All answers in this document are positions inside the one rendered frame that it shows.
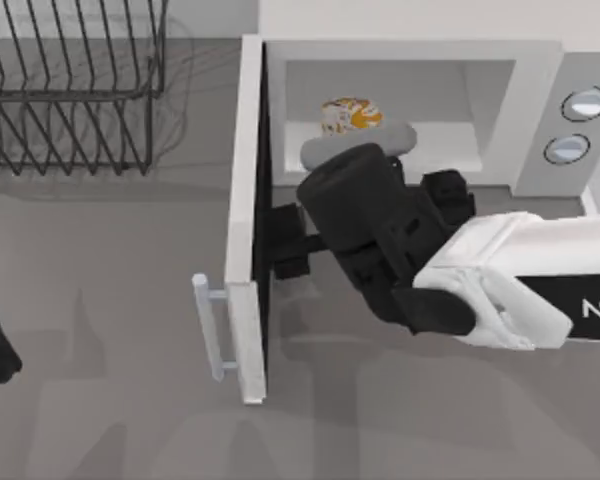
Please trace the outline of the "small microwave knob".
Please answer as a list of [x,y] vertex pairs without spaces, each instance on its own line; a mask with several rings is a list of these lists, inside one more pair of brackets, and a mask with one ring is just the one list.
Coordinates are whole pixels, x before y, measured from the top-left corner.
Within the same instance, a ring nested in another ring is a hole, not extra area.
[[556,137],[544,148],[544,158],[553,165],[569,165],[584,158],[590,149],[589,139],[582,134]]

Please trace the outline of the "pale grey rounded box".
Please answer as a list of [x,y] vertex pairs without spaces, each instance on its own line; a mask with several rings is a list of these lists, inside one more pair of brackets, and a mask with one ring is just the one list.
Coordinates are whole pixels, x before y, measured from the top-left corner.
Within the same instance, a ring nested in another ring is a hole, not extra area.
[[300,163],[308,171],[332,157],[364,144],[377,144],[386,156],[408,154],[417,145],[418,134],[409,123],[387,123],[371,129],[360,129],[307,140],[300,149]]

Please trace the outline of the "pale microwave oven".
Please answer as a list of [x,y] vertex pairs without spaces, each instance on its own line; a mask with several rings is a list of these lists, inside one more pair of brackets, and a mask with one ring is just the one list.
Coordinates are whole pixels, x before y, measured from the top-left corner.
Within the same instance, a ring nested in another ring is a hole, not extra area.
[[[600,52],[555,41],[269,39],[266,41],[274,181],[305,177],[301,146],[321,133],[321,107],[340,97],[373,101],[389,121],[411,124],[407,179],[455,168],[480,186],[519,197],[577,197],[600,160],[600,117],[561,114],[575,91],[600,87]],[[587,155],[547,162],[556,137],[582,134]]]

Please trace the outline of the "white microwave door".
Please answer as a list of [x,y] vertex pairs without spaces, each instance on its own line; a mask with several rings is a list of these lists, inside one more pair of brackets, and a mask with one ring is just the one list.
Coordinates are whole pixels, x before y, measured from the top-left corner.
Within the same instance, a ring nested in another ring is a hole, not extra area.
[[224,284],[237,377],[242,402],[260,405],[267,396],[257,243],[263,220],[258,205],[271,193],[269,153],[268,75],[266,44],[261,36],[242,37]]

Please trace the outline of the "large microwave knob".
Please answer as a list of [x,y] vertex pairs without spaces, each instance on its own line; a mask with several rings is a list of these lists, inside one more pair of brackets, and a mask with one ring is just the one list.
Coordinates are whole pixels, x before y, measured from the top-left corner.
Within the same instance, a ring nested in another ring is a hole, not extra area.
[[561,104],[562,116],[574,123],[588,122],[600,117],[600,87],[593,86],[568,95]]

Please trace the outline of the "orange and white cup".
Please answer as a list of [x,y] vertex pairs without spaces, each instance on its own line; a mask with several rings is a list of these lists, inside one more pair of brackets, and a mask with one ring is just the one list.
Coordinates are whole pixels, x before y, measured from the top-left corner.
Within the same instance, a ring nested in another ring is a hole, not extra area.
[[323,136],[346,134],[352,131],[377,128],[384,114],[371,100],[358,97],[340,97],[326,101],[322,107]]

